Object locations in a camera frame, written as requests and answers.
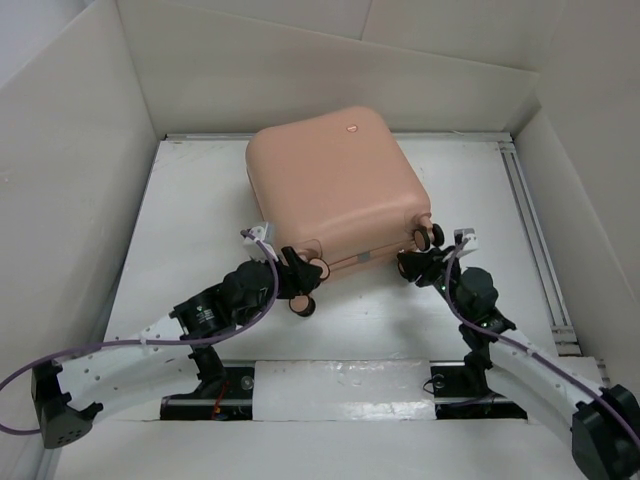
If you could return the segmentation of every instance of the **screw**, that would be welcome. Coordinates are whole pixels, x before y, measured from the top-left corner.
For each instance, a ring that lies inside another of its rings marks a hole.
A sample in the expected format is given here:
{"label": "screw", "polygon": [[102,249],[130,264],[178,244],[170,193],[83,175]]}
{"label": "screw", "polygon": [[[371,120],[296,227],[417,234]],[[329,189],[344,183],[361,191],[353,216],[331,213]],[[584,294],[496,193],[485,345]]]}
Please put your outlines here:
{"label": "screw", "polygon": [[444,377],[437,373],[433,376],[433,388],[440,390],[445,387]]}
{"label": "screw", "polygon": [[253,390],[253,378],[245,376],[240,379],[240,386],[243,390]]}

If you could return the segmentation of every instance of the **white floor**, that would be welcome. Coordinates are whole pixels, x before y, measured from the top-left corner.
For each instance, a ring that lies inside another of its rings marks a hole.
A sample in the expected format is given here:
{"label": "white floor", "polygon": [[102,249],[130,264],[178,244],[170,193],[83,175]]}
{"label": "white floor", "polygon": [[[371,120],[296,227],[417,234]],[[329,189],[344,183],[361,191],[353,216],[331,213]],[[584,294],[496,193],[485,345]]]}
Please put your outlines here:
{"label": "white floor", "polygon": [[[498,144],[476,140],[399,138],[448,240],[455,228],[476,229],[481,248],[463,266],[490,271],[503,313],[554,351],[550,314]],[[246,260],[238,232],[259,221],[244,167],[246,143],[161,143],[107,338],[141,330]],[[354,367],[351,388],[341,393],[346,377],[339,363],[322,364],[328,365],[322,373],[322,365],[289,362],[282,364],[287,374],[263,363],[254,408],[268,421],[154,422],[152,402],[66,447],[55,478],[581,478],[570,452],[539,425],[433,421],[430,399],[418,392],[421,366],[428,376],[427,360],[460,360],[468,352],[436,292],[406,284],[390,265],[324,285],[315,298],[312,317],[300,319],[282,302],[218,352],[243,360],[394,360],[393,368],[408,365],[401,380],[389,381],[386,390],[367,386],[366,370],[375,364],[352,362],[364,366]],[[402,418],[395,410],[377,418],[386,421],[371,421],[385,412],[385,402],[398,401],[414,409],[413,421],[389,420]],[[373,414],[362,416],[354,405]]]}

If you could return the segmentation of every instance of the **white wall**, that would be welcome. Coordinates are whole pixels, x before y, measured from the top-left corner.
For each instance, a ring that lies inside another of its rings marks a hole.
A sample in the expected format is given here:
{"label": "white wall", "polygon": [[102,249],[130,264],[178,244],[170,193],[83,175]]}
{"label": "white wall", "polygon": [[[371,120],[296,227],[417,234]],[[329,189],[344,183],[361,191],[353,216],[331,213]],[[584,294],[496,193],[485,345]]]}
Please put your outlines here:
{"label": "white wall", "polygon": [[182,3],[118,2],[158,134],[255,131],[354,104],[398,130],[500,131],[537,78]]}
{"label": "white wall", "polygon": [[85,8],[85,0],[0,2],[0,85]]}
{"label": "white wall", "polygon": [[[122,264],[156,146],[115,3],[96,0],[0,88],[0,377],[86,341]],[[0,417],[35,426],[29,378]],[[0,478],[29,478],[0,435]]]}
{"label": "white wall", "polygon": [[640,394],[640,307],[573,162],[544,109],[516,140],[566,306],[584,353]]}
{"label": "white wall", "polygon": [[571,1],[536,86],[640,299],[640,2]]}
{"label": "white wall", "polygon": [[640,3],[569,1],[517,137],[578,339],[640,393]]}

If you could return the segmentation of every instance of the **orange wire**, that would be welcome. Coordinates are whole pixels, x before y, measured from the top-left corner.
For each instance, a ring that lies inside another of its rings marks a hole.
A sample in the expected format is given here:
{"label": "orange wire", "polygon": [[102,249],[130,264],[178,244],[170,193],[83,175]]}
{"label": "orange wire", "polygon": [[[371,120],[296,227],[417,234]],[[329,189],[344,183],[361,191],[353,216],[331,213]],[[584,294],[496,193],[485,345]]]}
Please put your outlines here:
{"label": "orange wire", "polygon": [[227,389],[229,388],[229,381],[227,380],[224,385],[222,385],[222,391],[220,392],[220,395],[218,395],[218,398],[216,399],[216,403],[213,405],[213,412],[211,413],[211,420],[215,420],[216,419],[216,415],[218,413],[218,408],[220,406],[220,401],[222,400],[222,397],[224,397],[224,394],[227,393]]}

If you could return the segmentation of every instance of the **suitcase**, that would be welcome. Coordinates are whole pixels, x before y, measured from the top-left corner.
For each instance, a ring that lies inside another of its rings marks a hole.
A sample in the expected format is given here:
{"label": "suitcase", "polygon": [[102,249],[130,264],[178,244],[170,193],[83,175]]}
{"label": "suitcase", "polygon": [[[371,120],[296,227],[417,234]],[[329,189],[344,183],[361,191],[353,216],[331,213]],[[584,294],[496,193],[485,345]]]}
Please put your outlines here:
{"label": "suitcase", "polygon": [[[246,162],[262,217],[275,225],[274,247],[294,247],[332,279],[444,243],[427,192],[369,108],[261,130]],[[301,314],[310,303],[290,306]]]}

